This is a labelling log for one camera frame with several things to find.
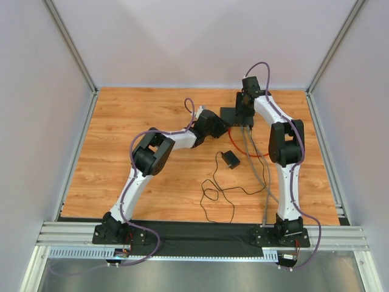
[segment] metal plate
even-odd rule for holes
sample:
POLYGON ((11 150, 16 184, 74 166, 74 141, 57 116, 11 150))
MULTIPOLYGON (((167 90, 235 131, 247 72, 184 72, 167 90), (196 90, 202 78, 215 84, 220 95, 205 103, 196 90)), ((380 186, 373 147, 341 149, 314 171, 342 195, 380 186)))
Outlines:
MULTIPOLYGON (((310 252, 301 252, 298 265, 310 252)), ((58 273, 76 273, 102 260, 49 260, 58 273)), ((130 267, 103 267, 75 277, 47 271, 39 291, 365 291, 353 252, 319 252, 300 271, 277 269, 274 263, 148 261, 130 267)))
MULTIPOLYGON (((92 237, 97 223, 45 222, 39 234, 38 246, 93 246, 92 237)), ((317 226, 305 226, 313 249, 318 239, 317 226)), ((283 250, 290 248, 266 248, 283 250)), ((319 250, 368 251, 365 234, 360 226, 322 226, 319 250)))

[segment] gray cable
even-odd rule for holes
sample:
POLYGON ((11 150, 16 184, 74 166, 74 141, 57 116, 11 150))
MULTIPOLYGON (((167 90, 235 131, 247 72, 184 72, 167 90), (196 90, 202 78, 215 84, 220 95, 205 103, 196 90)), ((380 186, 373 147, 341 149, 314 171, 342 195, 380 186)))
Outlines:
POLYGON ((273 198, 276 202, 278 202, 278 199, 275 197, 274 194, 272 194, 272 192, 269 190, 269 188, 265 185, 265 183, 262 181, 262 179, 260 178, 260 176, 259 176, 258 173, 256 172, 256 169, 255 169, 255 167, 254 167, 254 164, 253 164, 253 162, 252 162, 252 160, 251 160, 251 157, 250 157, 250 155, 249 155, 249 146, 248 146, 248 144, 247 144, 246 137, 245 137, 245 135, 244 135, 244 128, 243 128, 243 126, 241 126, 241 132, 242 132, 242 136, 243 136, 244 147, 245 147, 245 149, 246 149, 246 155, 247 155, 247 158, 248 158, 248 160, 249 160, 251 169, 253 170, 256 179, 257 179, 257 180, 260 182, 260 184, 267 190, 267 192, 270 193, 270 196, 272 196, 272 198, 273 198))
POLYGON ((269 186, 267 190, 267 196, 266 196, 266 202, 265 202, 265 211, 264 211, 264 214, 263 214, 263 219, 262 219, 262 224, 263 225, 266 225, 266 221, 267 221, 267 208, 269 206, 269 198, 270 198, 270 189, 272 187, 272 175, 271 175, 271 172, 270 172, 270 167, 269 167, 269 163, 266 161, 265 157, 263 156, 261 150, 259 150, 255 143, 254 143, 254 140, 253 140, 253 137, 251 135, 251 130, 250 130, 250 127, 249 126, 246 126, 246 130, 247 130, 247 134, 249 135, 249 138, 250 138, 250 142, 251 144, 253 145, 254 149, 255 149, 255 153, 256 155, 258 156, 258 154, 263 158, 264 162, 265 162, 265 165, 266 165, 266 170, 267 170, 267 176, 269 178, 269 180, 267 181, 267 185, 269 186))

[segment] black cable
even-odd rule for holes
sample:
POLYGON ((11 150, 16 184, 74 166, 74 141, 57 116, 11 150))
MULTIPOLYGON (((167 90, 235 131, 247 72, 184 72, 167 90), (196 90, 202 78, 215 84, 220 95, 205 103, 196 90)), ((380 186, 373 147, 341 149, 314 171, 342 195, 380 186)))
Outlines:
POLYGON ((231 220, 230 220, 230 222, 229 222, 229 223, 231 223, 232 220, 233 220, 233 217, 234 217, 234 215, 235 215, 235 205, 234 205, 229 199, 227 199, 227 197, 226 197, 224 191, 226 191, 226 190, 233 190, 233 189, 241 189, 246 195, 254 195, 254 194, 259 193, 259 192, 261 192, 262 190, 265 189, 265 187, 266 187, 266 180, 265 180, 264 171, 263 171, 263 181, 264 181, 265 187, 263 187, 263 188, 260 189, 260 190, 257 190, 256 192, 253 192, 253 193, 249 193, 249 192, 246 191, 243 187, 240 187, 240 186, 228 187, 228 188, 222 189, 222 188, 220 187, 220 185, 218 184, 216 178, 215 178, 216 172, 218 171, 218 168, 219 168, 219 164, 218 164, 218 154, 219 154, 219 153, 222 154, 221 151, 218 151, 218 152, 216 152, 216 154, 215 154, 216 169, 215 169, 215 171, 214 171, 213 174, 212 174, 213 181, 210 180, 210 179, 206 179, 205 181, 203 181, 203 182, 201 183, 202 196, 201 196, 201 200, 200 200, 200 206, 201 206, 202 209, 204 210, 205 217, 206 217, 206 219, 208 220, 208 222, 211 222, 211 223, 218 223, 218 222, 212 221, 212 220, 210 220, 210 219, 208 218, 207 210, 206 210, 206 209, 204 208, 204 206, 202 205, 202 201, 203 201, 204 197, 206 197, 207 199, 216 202, 216 201, 219 200, 219 195, 220 195, 219 192, 221 192, 221 193, 223 194, 223 197, 225 198, 225 200, 226 200, 227 202, 229 202, 229 203, 231 204, 231 206, 232 206, 232 216, 231 216, 231 220), (215 188, 212 189, 212 188, 209 188, 209 187, 208 187, 208 188, 205 189, 205 188, 204 188, 204 184, 205 184, 207 181, 209 181, 215 188), (211 198, 209 195, 207 195, 207 191, 216 192, 216 198, 211 198))

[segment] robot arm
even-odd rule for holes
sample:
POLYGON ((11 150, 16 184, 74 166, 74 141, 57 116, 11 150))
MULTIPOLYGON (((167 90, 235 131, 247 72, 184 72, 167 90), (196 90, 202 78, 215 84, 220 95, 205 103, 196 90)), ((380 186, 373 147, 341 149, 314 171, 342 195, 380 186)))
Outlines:
POLYGON ((242 92, 236 95, 235 114, 252 117, 259 113, 271 127, 269 157, 276 164, 280 201, 276 215, 275 229, 277 237, 299 234, 303 231, 303 219, 296 210, 298 206, 298 173, 300 166, 294 166, 301 160, 302 152, 297 135, 289 122, 293 123, 304 147, 304 124, 285 114, 274 102, 270 93, 261 90, 256 77, 242 80, 242 92))
MULTIPOLYGON (((269 100, 271 103, 273 103, 279 112, 283 114, 284 117, 288 118, 289 120, 292 120, 291 117, 289 117, 287 114, 285 114, 281 108, 274 102, 274 99, 272 96, 269 96, 269 100)), ((275 141, 276 143, 283 143, 284 142, 284 136, 285 133, 283 131, 285 120, 280 117, 280 115, 271 107, 270 102, 266 100, 265 96, 257 97, 254 101, 254 110, 256 113, 259 113, 264 120, 267 122, 267 124, 272 127, 273 131, 273 125, 275 125, 275 128, 280 129, 281 135, 279 138, 281 138, 281 141, 275 141)), ((276 154, 277 148, 272 145, 270 146, 269 143, 269 155, 273 162, 275 163, 275 166, 277 168, 277 175, 278 175, 278 188, 279 188, 279 194, 280 194, 280 201, 278 203, 278 210, 277 215, 284 221, 284 220, 297 220, 300 217, 300 213, 295 209, 295 207, 292 204, 292 198, 291 198, 291 188, 290 188, 290 181, 291 181, 291 168, 294 163, 281 165, 277 162, 277 158, 274 158, 276 154)), ((298 205, 298 172, 299 172, 300 166, 297 166, 294 169, 294 176, 295 179, 293 180, 293 194, 295 198, 295 203, 298 205)))
MULTIPOLYGON (((182 148, 192 148, 197 140, 196 135, 191 132, 187 131, 185 133, 181 134, 175 134, 175 135, 164 135, 164 134, 154 134, 150 133, 145 136, 142 141, 140 142, 141 146, 138 145, 138 147, 134 150, 134 157, 137 157, 139 153, 137 154, 138 151, 146 151, 148 149, 148 146, 151 143, 151 140, 153 138, 156 138, 156 136, 159 136, 159 139, 163 139, 163 142, 158 146, 159 149, 162 146, 162 144, 167 145, 168 149, 168 154, 170 154, 170 151, 177 150, 177 149, 182 149, 182 148)), ((111 209, 111 216, 116 219, 117 221, 123 222, 123 218, 120 214, 120 204, 122 201, 122 196, 124 196, 123 200, 123 213, 125 218, 131 219, 133 216, 134 208, 136 203, 138 202, 138 199, 140 195, 142 194, 143 190, 145 189, 146 185, 150 182, 150 180, 153 178, 154 175, 158 174, 163 166, 165 165, 166 161, 162 161, 159 159, 161 155, 159 154, 160 152, 157 150, 153 156, 156 157, 156 160, 160 161, 160 164, 156 164, 155 166, 151 166, 150 169, 145 171, 141 171, 141 169, 137 169, 137 176, 135 177, 135 180, 133 183, 129 186, 131 180, 134 177, 135 170, 134 167, 131 167, 131 171, 129 174, 129 177, 127 179, 127 182, 122 190, 122 193, 120 194, 118 200, 116 201, 115 205, 111 209)))

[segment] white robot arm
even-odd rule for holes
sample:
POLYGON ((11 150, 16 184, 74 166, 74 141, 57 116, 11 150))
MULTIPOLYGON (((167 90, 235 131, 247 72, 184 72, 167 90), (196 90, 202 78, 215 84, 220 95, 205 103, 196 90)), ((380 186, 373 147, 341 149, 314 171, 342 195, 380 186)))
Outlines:
MULTIPOLYGON (((191 131, 186 131, 181 134, 165 135, 165 136, 167 138, 170 138, 172 141, 174 141, 172 150, 177 150, 182 148, 192 148, 197 140, 196 135, 191 131)), ((138 202, 140 195, 142 194, 146 185, 153 178, 153 175, 143 176, 142 172, 139 169, 137 169, 137 176, 135 177, 133 183, 128 187, 128 184, 133 179, 134 174, 135 174, 135 170, 133 167, 131 167, 129 177, 122 190, 122 193, 120 194, 118 200, 116 201, 115 205, 111 209, 112 217, 120 222, 124 222, 119 209, 122 201, 122 196, 124 196, 125 194, 123 200, 123 213, 125 218, 130 220, 133 216, 134 208, 136 203, 138 202)))
MULTIPOLYGON (((272 96, 269 96, 269 100, 277 107, 279 112, 283 113, 284 117, 288 118, 289 120, 292 120, 292 118, 286 115, 282 111, 282 109, 274 102, 272 96)), ((285 120, 282 117, 280 117, 280 115, 271 107, 270 102, 266 100, 265 96, 257 97, 254 101, 255 112, 259 113, 270 127, 275 123, 285 123, 285 120)), ((276 163, 275 166, 277 168, 278 188, 280 194, 277 214, 282 220, 297 220, 301 215, 292 204, 291 188, 290 188, 291 169, 293 167, 293 164, 288 164, 285 165, 285 167, 283 167, 281 164, 276 163)), ((300 166, 294 168, 295 179, 293 180, 293 186, 292 186, 296 205, 298 205, 299 170, 300 170, 300 166)))

